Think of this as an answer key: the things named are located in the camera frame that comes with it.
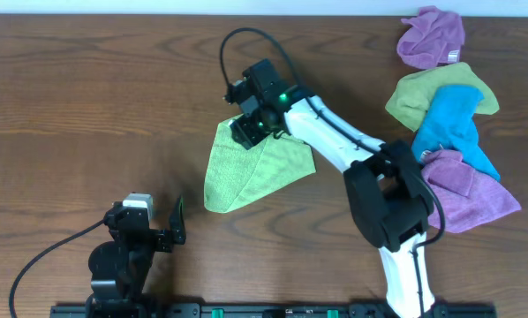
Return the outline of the light green cloth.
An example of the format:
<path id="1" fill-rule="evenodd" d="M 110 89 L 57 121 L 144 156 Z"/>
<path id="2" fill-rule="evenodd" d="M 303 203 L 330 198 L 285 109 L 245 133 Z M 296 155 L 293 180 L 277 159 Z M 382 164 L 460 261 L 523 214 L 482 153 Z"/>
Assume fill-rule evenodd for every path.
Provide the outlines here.
<path id="1" fill-rule="evenodd" d="M 316 172 L 301 140 L 271 136 L 245 149 L 232 139 L 231 119 L 218 124 L 204 182 L 204 207 L 226 214 Z"/>

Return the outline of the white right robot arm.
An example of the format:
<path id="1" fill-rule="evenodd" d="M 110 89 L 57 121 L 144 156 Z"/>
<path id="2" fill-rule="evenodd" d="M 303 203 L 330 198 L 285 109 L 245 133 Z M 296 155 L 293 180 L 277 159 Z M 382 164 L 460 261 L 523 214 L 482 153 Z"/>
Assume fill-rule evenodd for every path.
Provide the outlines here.
<path id="1" fill-rule="evenodd" d="M 342 173 L 352 219 L 381 255 L 389 307 L 399 317 L 426 317 L 435 298 L 425 249 L 441 238 L 427 236 L 428 217 L 442 207 L 407 146 L 361 132 L 303 87 L 265 89 L 239 80 L 224 98 L 242 111 L 230 128 L 244 148 L 284 131 Z"/>

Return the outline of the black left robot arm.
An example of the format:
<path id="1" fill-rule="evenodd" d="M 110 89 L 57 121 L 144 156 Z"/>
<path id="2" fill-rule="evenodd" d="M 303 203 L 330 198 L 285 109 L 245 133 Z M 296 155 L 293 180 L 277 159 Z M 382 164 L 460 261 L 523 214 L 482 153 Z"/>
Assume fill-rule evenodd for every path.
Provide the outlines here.
<path id="1" fill-rule="evenodd" d="M 165 309 L 143 293 L 156 253 L 170 253 L 186 240 L 184 202 L 178 198 L 169 217 L 169 229 L 150 227 L 154 213 L 151 195 L 131 193 L 116 201 L 102 223 L 109 228 L 111 241 L 90 254 L 93 295 L 85 304 L 86 317 L 163 317 Z"/>

